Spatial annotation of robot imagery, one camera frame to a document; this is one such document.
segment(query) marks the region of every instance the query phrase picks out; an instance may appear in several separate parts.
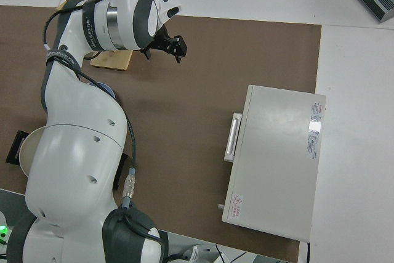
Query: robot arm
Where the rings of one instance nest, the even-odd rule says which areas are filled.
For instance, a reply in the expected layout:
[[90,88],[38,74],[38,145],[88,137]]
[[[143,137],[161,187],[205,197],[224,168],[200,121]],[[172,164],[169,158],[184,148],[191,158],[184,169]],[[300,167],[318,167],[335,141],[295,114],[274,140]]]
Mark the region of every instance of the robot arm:
[[177,61],[186,55],[187,47],[181,36],[167,40],[162,36],[164,24],[181,10],[173,0],[109,0],[97,4],[85,4],[84,33],[92,50],[143,50],[161,48],[179,50],[166,51]]
[[[119,209],[112,195],[128,120],[110,95],[78,75],[92,51],[155,48],[180,61],[187,50],[183,39],[170,38],[164,27],[180,6],[170,0],[72,0],[64,8],[54,45],[46,44],[41,101],[48,117],[26,187],[36,220],[20,226],[28,230],[25,237],[10,237],[10,252],[20,257],[9,263],[112,263],[129,262],[129,256],[130,262],[158,263],[163,246],[154,224],[135,206]],[[117,260],[119,252],[127,258]]]

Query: brown table surface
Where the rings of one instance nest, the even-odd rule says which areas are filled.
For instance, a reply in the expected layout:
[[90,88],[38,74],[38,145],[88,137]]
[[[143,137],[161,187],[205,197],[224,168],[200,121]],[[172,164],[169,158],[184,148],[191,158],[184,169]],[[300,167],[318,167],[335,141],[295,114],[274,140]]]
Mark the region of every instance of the brown table surface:
[[[53,11],[0,6],[0,188],[20,193],[27,179],[5,159],[18,130],[46,123],[41,35]],[[114,89],[131,118],[134,201],[163,230],[296,262],[298,241],[224,223],[217,205],[230,179],[223,156],[232,114],[242,112],[247,86],[314,92],[321,27],[198,17],[175,17],[167,27],[187,43],[181,64],[153,51],[150,61],[134,52],[127,71],[83,67]],[[129,139],[125,152],[131,154]]]

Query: cable connector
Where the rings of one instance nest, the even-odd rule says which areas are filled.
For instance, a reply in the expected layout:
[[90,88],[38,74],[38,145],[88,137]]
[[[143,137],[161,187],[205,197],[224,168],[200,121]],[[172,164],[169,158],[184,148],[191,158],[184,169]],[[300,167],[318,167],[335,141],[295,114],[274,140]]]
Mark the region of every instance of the cable connector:
[[131,198],[134,194],[134,185],[135,185],[135,168],[129,169],[129,174],[127,175],[124,181],[123,187],[123,202],[122,208],[128,209],[130,207]]

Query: white box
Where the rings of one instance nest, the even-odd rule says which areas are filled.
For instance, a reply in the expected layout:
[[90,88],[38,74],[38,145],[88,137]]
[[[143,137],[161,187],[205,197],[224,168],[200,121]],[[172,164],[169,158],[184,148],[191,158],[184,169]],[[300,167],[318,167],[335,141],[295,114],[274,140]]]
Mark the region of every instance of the white box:
[[325,100],[249,86],[224,222],[310,241]]

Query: white label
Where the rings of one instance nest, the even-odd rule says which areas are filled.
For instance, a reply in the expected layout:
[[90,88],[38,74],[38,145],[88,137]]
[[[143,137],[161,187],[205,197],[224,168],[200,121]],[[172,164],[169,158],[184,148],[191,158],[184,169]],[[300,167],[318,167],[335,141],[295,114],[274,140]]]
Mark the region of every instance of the white label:
[[319,153],[322,108],[323,106],[320,103],[315,103],[311,107],[307,144],[307,158],[310,158],[311,160],[317,159]]
[[233,195],[233,203],[231,207],[231,218],[239,219],[242,210],[242,202],[244,197],[239,194]]

